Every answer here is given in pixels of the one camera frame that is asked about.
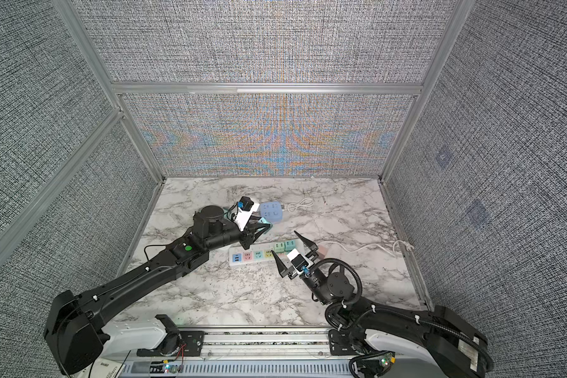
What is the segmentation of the teal plug cube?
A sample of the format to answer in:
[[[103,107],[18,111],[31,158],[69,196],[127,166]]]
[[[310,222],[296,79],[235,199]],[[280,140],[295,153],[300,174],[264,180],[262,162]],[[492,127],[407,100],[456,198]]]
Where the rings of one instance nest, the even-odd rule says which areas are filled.
[[[296,248],[297,248],[297,243],[296,243],[296,240],[295,240],[295,239],[293,239],[293,240],[287,240],[287,241],[284,243],[284,251],[285,251],[286,253],[288,253],[288,252],[290,252],[290,251],[292,251],[292,250],[294,250],[294,249],[296,249]]]

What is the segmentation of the long white power strip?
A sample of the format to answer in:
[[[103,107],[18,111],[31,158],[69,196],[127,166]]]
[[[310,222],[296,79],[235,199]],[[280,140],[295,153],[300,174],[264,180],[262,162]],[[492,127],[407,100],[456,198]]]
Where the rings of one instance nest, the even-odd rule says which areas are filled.
[[[300,239],[295,239],[297,243],[297,250],[303,255],[306,253],[305,246],[302,244]],[[230,247],[228,249],[228,264],[231,267],[261,264],[269,261],[273,261],[273,256],[271,251],[275,243],[281,242],[270,242],[270,243],[259,243],[250,246],[249,250],[244,250],[242,247]],[[287,261],[287,253],[281,253],[280,258],[283,262]]]

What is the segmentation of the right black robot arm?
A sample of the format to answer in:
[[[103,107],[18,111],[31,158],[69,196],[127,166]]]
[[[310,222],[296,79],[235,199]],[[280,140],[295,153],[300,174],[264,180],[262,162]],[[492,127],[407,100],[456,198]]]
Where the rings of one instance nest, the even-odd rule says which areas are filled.
[[[398,355],[435,365],[447,377],[484,377],[494,369],[487,337],[454,311],[404,310],[367,299],[355,269],[338,258],[320,259],[315,242],[299,239],[308,253],[290,250],[288,265],[274,253],[278,273],[302,280],[313,301],[326,307],[333,342],[354,354],[351,376],[382,377]]]

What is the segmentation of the pink plug cube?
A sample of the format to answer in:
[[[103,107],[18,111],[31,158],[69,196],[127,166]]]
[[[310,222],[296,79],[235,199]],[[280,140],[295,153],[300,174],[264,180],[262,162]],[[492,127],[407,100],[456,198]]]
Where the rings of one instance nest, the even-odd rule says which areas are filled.
[[[319,246],[319,247],[318,247],[318,257],[319,257],[320,259],[326,258],[327,253],[328,253],[328,249],[327,249],[326,247],[324,247],[324,246]]]

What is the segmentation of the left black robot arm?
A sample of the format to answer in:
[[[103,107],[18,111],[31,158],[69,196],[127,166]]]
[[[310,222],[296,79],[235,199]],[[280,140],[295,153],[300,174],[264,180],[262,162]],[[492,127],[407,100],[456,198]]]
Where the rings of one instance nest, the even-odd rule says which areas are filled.
[[[246,225],[228,219],[220,206],[206,206],[180,238],[141,266],[78,295],[67,290],[55,296],[43,337],[60,372],[73,375],[91,365],[113,340],[104,327],[134,302],[193,272],[209,260],[211,251],[235,243],[248,249],[272,228],[248,212],[236,217]]]

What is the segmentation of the green plug cube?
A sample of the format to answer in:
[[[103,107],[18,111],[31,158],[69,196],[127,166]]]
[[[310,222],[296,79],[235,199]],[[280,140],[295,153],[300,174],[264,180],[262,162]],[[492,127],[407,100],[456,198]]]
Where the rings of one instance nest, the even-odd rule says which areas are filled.
[[[284,253],[286,251],[286,243],[285,242],[275,243],[273,246],[273,251],[276,254]]]

